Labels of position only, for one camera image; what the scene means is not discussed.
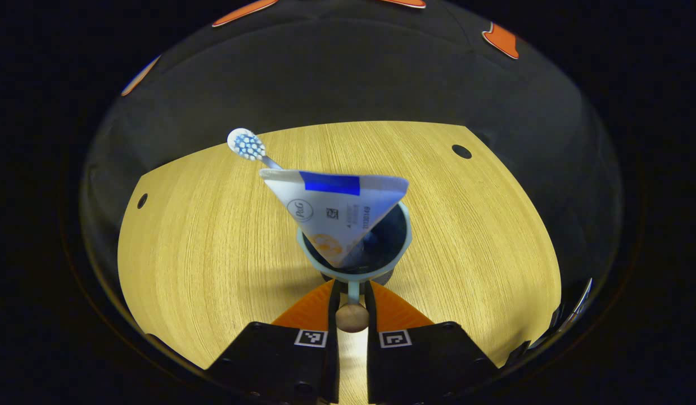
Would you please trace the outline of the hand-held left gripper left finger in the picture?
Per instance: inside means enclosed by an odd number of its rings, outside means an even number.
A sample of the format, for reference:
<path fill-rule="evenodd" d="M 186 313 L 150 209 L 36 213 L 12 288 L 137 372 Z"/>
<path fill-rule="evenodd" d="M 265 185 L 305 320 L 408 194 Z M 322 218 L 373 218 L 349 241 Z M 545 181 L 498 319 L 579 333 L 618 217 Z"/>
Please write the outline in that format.
<path fill-rule="evenodd" d="M 261 404 L 338 403 L 340 297 L 340 285 L 330 280 L 273 322 L 251 321 L 207 374 Z"/>

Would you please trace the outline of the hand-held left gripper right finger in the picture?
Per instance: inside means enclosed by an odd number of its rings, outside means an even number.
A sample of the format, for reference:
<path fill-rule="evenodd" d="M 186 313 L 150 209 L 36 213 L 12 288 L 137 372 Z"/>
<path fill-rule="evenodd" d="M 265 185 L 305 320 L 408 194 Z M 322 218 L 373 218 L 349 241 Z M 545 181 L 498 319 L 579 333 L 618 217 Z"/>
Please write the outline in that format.
<path fill-rule="evenodd" d="M 458 323 L 434 323 L 404 298 L 369 281 L 367 382 L 374 404 L 442 404 L 477 389 L 499 369 Z"/>

